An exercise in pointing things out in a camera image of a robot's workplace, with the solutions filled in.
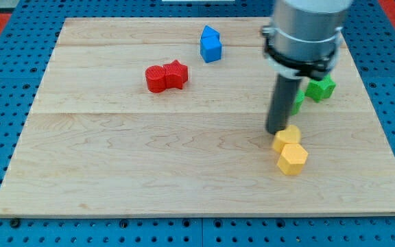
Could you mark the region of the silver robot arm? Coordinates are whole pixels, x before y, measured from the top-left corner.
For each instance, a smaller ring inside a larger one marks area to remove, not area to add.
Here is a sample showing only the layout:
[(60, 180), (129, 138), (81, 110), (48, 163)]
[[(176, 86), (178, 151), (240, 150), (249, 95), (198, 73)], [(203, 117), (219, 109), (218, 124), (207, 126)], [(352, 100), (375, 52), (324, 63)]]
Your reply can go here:
[(352, 0), (276, 0), (263, 55), (284, 78), (321, 80), (339, 60), (341, 30)]

